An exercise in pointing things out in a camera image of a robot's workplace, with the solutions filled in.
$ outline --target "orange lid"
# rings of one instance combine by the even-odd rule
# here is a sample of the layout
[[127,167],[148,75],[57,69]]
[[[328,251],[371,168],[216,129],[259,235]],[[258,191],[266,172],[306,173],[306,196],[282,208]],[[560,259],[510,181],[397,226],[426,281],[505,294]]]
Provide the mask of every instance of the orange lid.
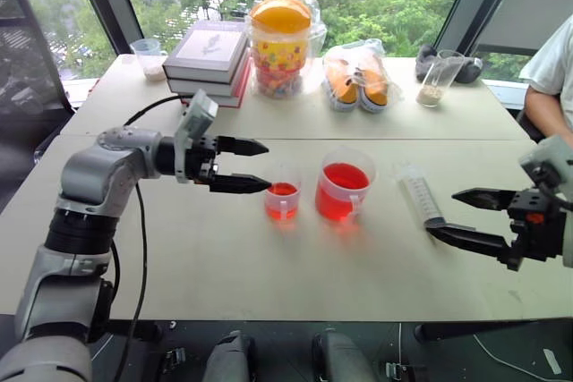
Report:
[[263,0],[251,10],[253,27],[297,33],[311,27],[311,10],[300,0]]

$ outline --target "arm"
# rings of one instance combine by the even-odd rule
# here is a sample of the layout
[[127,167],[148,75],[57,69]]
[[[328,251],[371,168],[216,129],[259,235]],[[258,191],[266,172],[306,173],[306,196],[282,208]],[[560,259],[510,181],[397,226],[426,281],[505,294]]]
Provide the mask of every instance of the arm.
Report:
[[573,131],[567,126],[559,100],[529,86],[526,114],[545,136],[560,135],[573,148]]

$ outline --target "plastic bag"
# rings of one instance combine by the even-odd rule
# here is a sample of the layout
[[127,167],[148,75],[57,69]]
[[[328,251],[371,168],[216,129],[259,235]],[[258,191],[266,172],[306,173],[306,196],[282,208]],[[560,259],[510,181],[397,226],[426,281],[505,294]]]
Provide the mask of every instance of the plastic bag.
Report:
[[400,100],[400,87],[384,69],[384,54],[379,39],[358,40],[326,53],[324,89],[333,109],[349,111],[360,105],[378,113]]
[[273,98],[299,93],[311,69],[307,63],[326,37],[318,2],[263,0],[245,22],[259,91]]

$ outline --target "floor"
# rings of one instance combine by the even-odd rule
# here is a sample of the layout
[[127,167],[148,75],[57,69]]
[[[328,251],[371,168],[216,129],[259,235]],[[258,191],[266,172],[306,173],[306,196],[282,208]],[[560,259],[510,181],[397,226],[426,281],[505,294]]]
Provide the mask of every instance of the floor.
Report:
[[[13,318],[0,316],[0,355],[13,344]],[[228,332],[240,329],[254,337],[259,357],[260,382],[312,382],[311,340],[327,327],[350,336],[379,374],[385,362],[398,361],[398,324],[320,322],[219,322],[178,321],[169,329],[169,321],[159,323],[165,329],[157,345],[134,342],[122,381],[194,382],[201,381],[204,365],[215,343]],[[470,336],[418,343],[415,324],[402,325],[402,361],[415,368],[416,381],[524,381],[530,376],[493,361]],[[544,378],[573,379],[573,320],[548,320],[526,326],[481,333],[479,339],[498,358],[509,361]],[[104,336],[90,347],[95,382],[113,379],[124,345],[120,336]],[[161,354],[184,347],[187,361],[161,379],[155,371]],[[554,375],[543,349],[553,351],[562,373]]]

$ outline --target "red liquid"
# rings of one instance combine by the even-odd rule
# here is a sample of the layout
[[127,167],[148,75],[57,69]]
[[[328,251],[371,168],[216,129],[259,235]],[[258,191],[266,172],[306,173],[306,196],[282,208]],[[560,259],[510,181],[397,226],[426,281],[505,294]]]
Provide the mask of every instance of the red liquid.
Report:
[[[270,188],[268,188],[268,191],[276,196],[290,196],[296,193],[296,187],[290,183],[273,183]],[[287,211],[286,219],[295,216],[297,209],[298,208],[293,208]],[[281,219],[280,210],[271,209],[267,205],[265,205],[265,210],[267,211],[267,215],[271,218]]]
[[[336,185],[349,190],[360,190],[368,186],[368,176],[358,167],[347,163],[334,163],[324,167],[324,174]],[[352,212],[352,202],[331,197],[322,187],[316,189],[316,208],[322,216],[340,221]]]

